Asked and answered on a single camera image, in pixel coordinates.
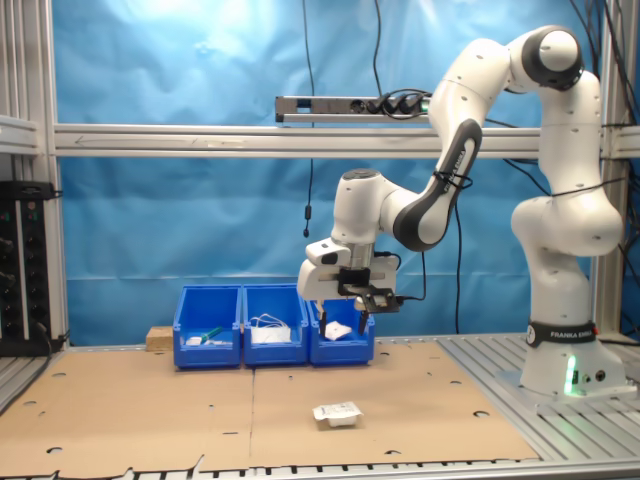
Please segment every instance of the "metal rail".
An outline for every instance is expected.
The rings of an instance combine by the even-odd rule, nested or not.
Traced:
[[[0,153],[36,155],[35,123],[0,115]]]
[[[486,128],[479,158],[537,158],[540,129]],[[66,157],[438,158],[429,128],[56,124]]]

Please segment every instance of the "white label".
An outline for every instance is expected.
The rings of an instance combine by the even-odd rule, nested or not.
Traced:
[[[362,415],[362,412],[353,402],[320,405],[313,409],[313,416],[316,420],[324,420],[325,418],[349,418],[358,415]]]

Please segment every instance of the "electrical panel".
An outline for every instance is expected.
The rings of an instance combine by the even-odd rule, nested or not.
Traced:
[[[0,357],[47,355],[65,341],[51,334],[48,185],[0,182]]]
[[[24,337],[20,249],[16,202],[0,201],[0,335],[2,341]]]

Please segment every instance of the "blue bin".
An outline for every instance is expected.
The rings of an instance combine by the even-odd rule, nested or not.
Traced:
[[[279,318],[291,328],[291,343],[251,343],[251,318],[263,313]],[[245,285],[243,315],[246,365],[300,365],[307,362],[309,319],[295,284]]]
[[[334,320],[351,327],[351,333],[332,341],[320,335],[318,309],[314,302],[307,302],[311,332],[309,333],[309,361],[313,365],[361,365],[373,359],[375,321],[369,316],[364,334],[358,334],[360,311],[355,300],[326,300],[322,308],[327,312],[327,323]]]
[[[173,322],[173,362],[179,368],[240,365],[240,285],[187,285],[182,289]],[[186,345],[216,327],[211,340],[229,345]]]

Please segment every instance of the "blue backdrop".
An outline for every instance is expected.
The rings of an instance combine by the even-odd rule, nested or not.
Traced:
[[[471,40],[507,43],[546,24],[572,28],[556,0],[381,0],[384,91],[433,90]],[[309,95],[300,0],[54,0],[60,122],[273,125],[277,95]],[[375,95],[373,0],[308,0],[317,95]],[[503,95],[492,118],[537,126],[533,94]],[[304,247],[329,235],[340,175],[382,171],[424,187],[432,160],[317,160],[311,236],[302,236],[307,159],[65,158],[71,339],[138,343],[172,322],[185,283],[294,282]],[[537,169],[532,169],[544,182]],[[499,160],[480,160],[459,201],[463,332],[523,331],[529,277],[511,212],[538,195]],[[457,231],[427,254],[424,302],[378,316],[381,335],[453,332]],[[399,252],[398,290],[419,294],[420,256]]]

